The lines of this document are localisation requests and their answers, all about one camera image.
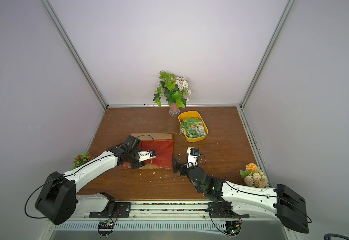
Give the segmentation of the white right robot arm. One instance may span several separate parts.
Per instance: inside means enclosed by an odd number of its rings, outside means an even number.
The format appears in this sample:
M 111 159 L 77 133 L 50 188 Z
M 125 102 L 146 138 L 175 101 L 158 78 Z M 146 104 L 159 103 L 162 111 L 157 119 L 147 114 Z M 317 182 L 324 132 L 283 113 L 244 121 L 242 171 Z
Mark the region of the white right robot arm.
M 256 207 L 277 217 L 290 230 L 308 234 L 311 220 L 307 216 L 306 201 L 286 185 L 276 188 L 258 189 L 209 176 L 201 167 L 192 163 L 181 163 L 172 158 L 173 172 L 186 176 L 198 193 L 213 202 L 226 202 L 231 211 L 239 215 L 240 205 Z

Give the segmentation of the red paper bag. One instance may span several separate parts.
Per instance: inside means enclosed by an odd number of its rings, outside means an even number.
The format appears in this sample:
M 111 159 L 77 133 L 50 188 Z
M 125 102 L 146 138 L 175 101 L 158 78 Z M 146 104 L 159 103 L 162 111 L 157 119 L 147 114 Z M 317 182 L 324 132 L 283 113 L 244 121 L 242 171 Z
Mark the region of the red paper bag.
M 144 161 L 142 169 L 171 169 L 174 140 L 168 133 L 132 133 L 133 137 L 141 140 L 139 148 L 143 151 L 155 150 L 156 158 Z

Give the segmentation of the green condiment packet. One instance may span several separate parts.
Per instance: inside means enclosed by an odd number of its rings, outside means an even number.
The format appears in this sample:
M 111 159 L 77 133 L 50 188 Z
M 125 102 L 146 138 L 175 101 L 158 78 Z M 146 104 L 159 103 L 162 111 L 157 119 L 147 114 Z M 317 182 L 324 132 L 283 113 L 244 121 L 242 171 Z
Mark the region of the green condiment packet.
M 192 139 L 207 136 L 204 124 L 201 119 L 187 118 L 187 127 Z
M 187 127 L 187 121 L 180 123 L 180 134 L 184 135 L 187 138 L 191 138 L 191 136 L 189 135 L 188 127 Z

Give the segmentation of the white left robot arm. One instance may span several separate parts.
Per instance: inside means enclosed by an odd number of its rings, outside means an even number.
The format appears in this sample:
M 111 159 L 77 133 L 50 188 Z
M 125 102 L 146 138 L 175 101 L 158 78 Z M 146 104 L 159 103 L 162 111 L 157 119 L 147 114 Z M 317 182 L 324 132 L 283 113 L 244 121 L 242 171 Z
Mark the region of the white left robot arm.
M 43 184 L 35 208 L 54 225 L 60 225 L 72 216 L 89 214 L 94 218 L 112 218 L 115 199 L 105 192 L 80 195 L 79 191 L 104 172 L 124 163 L 132 169 L 145 166 L 156 157 L 155 150 L 144 151 L 141 140 L 128 136 L 125 142 L 106 149 L 88 163 L 65 173 L 51 173 Z

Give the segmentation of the green condiment packet top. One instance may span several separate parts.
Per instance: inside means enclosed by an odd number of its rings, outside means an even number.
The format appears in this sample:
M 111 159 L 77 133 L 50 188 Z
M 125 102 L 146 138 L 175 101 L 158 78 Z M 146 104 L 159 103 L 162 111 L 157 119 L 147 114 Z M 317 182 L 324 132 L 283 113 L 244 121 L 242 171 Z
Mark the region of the green condiment packet top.
M 201 119 L 187 118 L 187 127 L 192 139 L 207 136 L 204 124 Z

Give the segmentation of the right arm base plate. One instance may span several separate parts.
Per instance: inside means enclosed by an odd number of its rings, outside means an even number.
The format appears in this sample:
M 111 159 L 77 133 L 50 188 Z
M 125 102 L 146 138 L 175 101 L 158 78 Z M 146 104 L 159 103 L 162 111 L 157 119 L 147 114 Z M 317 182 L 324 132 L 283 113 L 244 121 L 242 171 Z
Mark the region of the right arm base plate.
M 231 203 L 228 202 L 209 202 L 208 208 L 205 210 L 210 218 L 219 219 L 249 219 L 250 215 L 239 215 L 232 210 Z

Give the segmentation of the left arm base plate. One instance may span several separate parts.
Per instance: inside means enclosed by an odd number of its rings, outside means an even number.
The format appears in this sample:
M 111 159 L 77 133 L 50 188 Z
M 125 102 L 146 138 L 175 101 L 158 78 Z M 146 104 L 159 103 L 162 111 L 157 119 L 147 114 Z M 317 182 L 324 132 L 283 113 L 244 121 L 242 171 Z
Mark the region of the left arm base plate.
M 89 218 L 127 219 L 129 217 L 130 210 L 131 210 L 131 202 L 109 202 L 102 212 L 90 212 Z

